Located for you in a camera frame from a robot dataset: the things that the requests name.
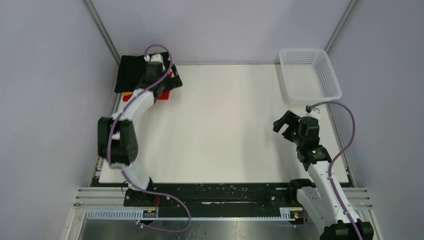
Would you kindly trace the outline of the black t-shirt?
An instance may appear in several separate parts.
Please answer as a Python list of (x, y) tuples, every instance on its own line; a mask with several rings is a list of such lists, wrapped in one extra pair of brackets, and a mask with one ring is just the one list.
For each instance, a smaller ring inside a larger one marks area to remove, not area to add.
[[(147, 62), (144, 55), (122, 55), (118, 67), (115, 93), (133, 92), (139, 85), (140, 80), (146, 74)], [(171, 67), (172, 75), (167, 76), (161, 83), (165, 85), (163, 91), (170, 91), (183, 86), (181, 77), (175, 64)]]

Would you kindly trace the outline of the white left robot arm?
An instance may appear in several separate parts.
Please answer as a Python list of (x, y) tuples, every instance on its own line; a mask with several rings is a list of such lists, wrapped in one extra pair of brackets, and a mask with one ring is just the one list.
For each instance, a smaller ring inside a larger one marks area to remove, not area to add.
[(146, 64), (133, 94), (122, 110), (97, 122), (97, 152), (109, 167), (119, 170), (130, 189), (137, 191), (136, 199), (144, 206), (152, 204), (155, 192), (149, 188), (151, 178), (142, 172), (136, 162), (139, 144), (136, 122), (152, 107), (163, 93), (179, 88), (182, 82), (170, 74), (174, 72), (171, 62), (168, 68), (160, 61)]

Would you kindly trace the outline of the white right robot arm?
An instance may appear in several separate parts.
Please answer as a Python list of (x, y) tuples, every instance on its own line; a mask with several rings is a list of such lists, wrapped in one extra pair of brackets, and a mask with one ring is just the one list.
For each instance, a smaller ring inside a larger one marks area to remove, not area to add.
[(273, 131), (296, 145), (296, 156), (309, 179), (289, 182), (287, 201), (301, 205), (319, 231), (321, 240), (371, 240), (374, 229), (361, 220), (333, 172), (328, 150), (320, 144), (319, 110), (300, 117), (288, 110), (273, 123)]

